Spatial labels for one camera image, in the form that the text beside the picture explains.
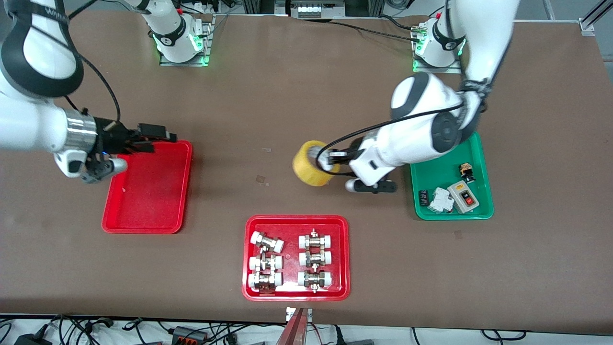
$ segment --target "yellow tape roll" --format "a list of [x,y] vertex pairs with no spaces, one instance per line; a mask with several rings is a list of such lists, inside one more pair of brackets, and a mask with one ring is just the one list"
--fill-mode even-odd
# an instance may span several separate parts
[[[309,161],[309,158],[315,158],[319,150],[324,146],[326,146],[324,142],[317,140],[306,142],[300,148],[296,156],[294,156],[294,161],[292,162],[294,174],[296,174],[302,182],[314,187],[321,187],[334,177],[334,175],[326,174],[319,170]],[[334,164],[330,171],[337,173],[340,169],[341,166],[339,164]]]

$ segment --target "white robotic arm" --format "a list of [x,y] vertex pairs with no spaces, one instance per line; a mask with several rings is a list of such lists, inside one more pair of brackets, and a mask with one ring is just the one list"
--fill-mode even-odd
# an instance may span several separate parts
[[438,44],[439,53],[447,55],[465,35],[470,60],[460,90],[430,73],[402,81],[392,95],[395,123],[358,139],[348,150],[325,153],[329,163],[353,170],[357,178],[347,182],[349,191],[393,192],[395,184],[390,188],[393,182],[386,176],[396,167],[438,158],[470,137],[511,41],[518,5],[519,0],[448,0],[429,44],[432,51]]
[[[185,62],[193,44],[191,16],[170,0],[128,1],[141,13],[171,62]],[[82,58],[70,39],[62,0],[5,0],[12,28],[0,48],[0,149],[45,150],[67,177],[86,183],[127,168],[118,153],[152,152],[152,141],[176,141],[163,126],[122,123],[62,109],[53,98],[74,92],[83,80]]]

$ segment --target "green tray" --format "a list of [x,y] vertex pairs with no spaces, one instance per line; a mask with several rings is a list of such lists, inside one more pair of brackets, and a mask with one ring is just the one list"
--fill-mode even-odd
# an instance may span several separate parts
[[[470,190],[479,200],[479,206],[472,212],[459,214],[454,209],[452,213],[436,214],[426,206],[419,205],[419,191],[427,190],[432,200],[432,193],[437,187],[447,188],[448,186],[459,182],[460,172],[458,166],[462,163],[470,163],[473,165],[473,174],[475,181],[469,184]],[[413,190],[413,200],[415,203],[415,212],[424,220],[479,220],[489,219],[494,215],[494,204],[492,201],[492,191],[490,189],[490,180],[487,177],[487,168],[485,166],[485,157],[483,156],[483,148],[481,139],[475,132],[467,141],[458,145],[453,151],[445,156],[435,160],[425,161],[422,163],[411,164],[410,178],[409,167],[405,165],[405,183],[406,190]],[[412,188],[409,187],[408,181],[412,182]]]

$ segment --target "red tray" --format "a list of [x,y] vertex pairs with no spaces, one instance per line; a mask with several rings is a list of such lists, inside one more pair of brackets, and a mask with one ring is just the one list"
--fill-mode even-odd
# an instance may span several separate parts
[[[298,272],[306,268],[300,266],[298,236],[308,235],[311,230],[321,236],[330,235],[332,264],[321,269],[332,273],[332,285],[317,293],[298,285]],[[247,284],[249,257],[259,254],[259,248],[250,243],[254,231],[265,233],[268,237],[278,237],[285,241],[281,256],[283,285],[277,286],[273,293],[260,293]],[[254,215],[245,227],[245,249],[243,252],[243,296],[250,301],[341,301],[349,296],[349,225],[339,215]]]
[[183,224],[192,145],[155,142],[155,153],[119,155],[128,170],[111,180],[102,229],[115,234],[172,234]]

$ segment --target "metal clamp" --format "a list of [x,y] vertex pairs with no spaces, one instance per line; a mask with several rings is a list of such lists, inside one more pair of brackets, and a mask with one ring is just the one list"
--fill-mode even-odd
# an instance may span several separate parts
[[298,272],[298,285],[309,287],[313,293],[316,293],[317,290],[332,285],[332,274],[330,272]]
[[258,231],[254,231],[253,235],[251,235],[251,243],[260,247],[263,252],[268,252],[269,250],[272,250],[275,253],[281,253],[284,244],[282,240],[276,237],[266,237],[264,233]]
[[270,274],[255,272],[249,275],[248,280],[249,286],[258,290],[274,289],[283,285],[281,272],[271,272]]
[[259,272],[270,269],[271,272],[274,272],[276,269],[281,268],[283,268],[283,257],[275,254],[271,254],[269,258],[264,253],[249,258],[249,269],[251,270]]
[[314,271],[317,271],[320,266],[326,266],[332,263],[332,253],[329,250],[323,250],[319,253],[311,253],[307,250],[304,253],[299,253],[298,258],[300,266],[313,268]]
[[319,236],[315,229],[309,235],[298,237],[298,248],[309,251],[310,247],[319,247],[322,251],[329,249],[331,245],[330,235]]

